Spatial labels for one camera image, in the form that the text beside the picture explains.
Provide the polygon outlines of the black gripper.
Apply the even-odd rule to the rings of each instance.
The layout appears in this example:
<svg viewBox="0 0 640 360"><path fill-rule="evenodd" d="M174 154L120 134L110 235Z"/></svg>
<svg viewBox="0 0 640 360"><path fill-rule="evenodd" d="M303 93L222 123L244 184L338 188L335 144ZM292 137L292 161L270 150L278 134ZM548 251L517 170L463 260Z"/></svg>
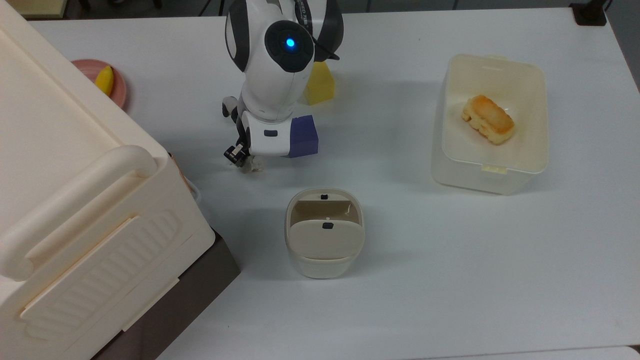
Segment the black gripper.
<svg viewBox="0 0 640 360"><path fill-rule="evenodd" d="M236 167L243 167L249 157L247 151L248 141L246 129L243 125L242 116L238 116L236 120L236 128L238 140L234 146L229 146L224 152L224 157Z"/></svg>

